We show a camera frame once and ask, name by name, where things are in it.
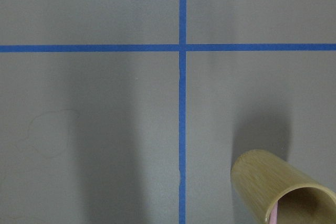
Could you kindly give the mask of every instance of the cup opening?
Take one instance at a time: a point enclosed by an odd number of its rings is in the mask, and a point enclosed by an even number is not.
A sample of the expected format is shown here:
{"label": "cup opening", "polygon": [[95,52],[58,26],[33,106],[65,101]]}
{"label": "cup opening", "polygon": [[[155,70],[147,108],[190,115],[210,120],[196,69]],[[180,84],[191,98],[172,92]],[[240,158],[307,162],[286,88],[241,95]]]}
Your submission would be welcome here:
{"label": "cup opening", "polygon": [[335,224],[336,202],[327,192],[305,187],[278,201],[277,224]]}

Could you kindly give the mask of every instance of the pink object inside cup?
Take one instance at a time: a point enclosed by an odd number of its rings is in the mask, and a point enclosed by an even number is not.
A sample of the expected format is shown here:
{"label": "pink object inside cup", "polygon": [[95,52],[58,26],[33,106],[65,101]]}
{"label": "pink object inside cup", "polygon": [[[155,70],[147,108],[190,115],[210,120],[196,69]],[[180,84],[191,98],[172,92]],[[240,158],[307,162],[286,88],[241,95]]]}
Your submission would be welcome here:
{"label": "pink object inside cup", "polygon": [[278,203],[276,203],[272,209],[271,215],[269,217],[269,224],[277,224],[278,215]]}

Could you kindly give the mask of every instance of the bamboo tube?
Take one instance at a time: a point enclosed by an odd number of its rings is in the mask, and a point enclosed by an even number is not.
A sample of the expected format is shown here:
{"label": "bamboo tube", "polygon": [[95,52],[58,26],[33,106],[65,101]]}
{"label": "bamboo tube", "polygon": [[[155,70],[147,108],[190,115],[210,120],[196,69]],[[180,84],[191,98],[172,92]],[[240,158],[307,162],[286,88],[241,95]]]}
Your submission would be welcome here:
{"label": "bamboo tube", "polygon": [[268,224],[276,203],[277,224],[336,223],[336,194],[270,152],[241,155],[231,181],[259,223]]}

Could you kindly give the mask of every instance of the bamboo cup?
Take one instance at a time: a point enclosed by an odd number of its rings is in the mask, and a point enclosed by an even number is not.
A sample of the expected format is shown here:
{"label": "bamboo cup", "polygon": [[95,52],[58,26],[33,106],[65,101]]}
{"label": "bamboo cup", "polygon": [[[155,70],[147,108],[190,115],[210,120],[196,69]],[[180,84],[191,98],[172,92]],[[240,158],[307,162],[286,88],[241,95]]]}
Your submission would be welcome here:
{"label": "bamboo cup", "polygon": [[276,203],[277,224],[336,223],[336,194],[270,152],[241,155],[231,181],[259,223],[268,224]]}

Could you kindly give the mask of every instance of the blue painter's tape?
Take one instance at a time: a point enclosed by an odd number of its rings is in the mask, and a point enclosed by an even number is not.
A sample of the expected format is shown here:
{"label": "blue painter's tape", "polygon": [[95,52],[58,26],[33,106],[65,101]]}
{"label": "blue painter's tape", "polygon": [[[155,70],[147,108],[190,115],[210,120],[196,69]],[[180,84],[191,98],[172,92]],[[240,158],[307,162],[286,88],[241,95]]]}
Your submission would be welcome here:
{"label": "blue painter's tape", "polygon": [[180,186],[178,192],[179,203],[179,224],[185,224],[185,204],[186,204],[186,52],[180,51],[179,55],[180,81],[179,81],[179,127],[178,127],[178,166],[180,169]]}
{"label": "blue painter's tape", "polygon": [[336,44],[187,44],[186,51],[331,51]]}
{"label": "blue painter's tape", "polygon": [[179,43],[186,44],[187,0],[180,0]]}
{"label": "blue painter's tape", "polygon": [[0,52],[157,52],[179,51],[177,44],[152,45],[12,45]]}

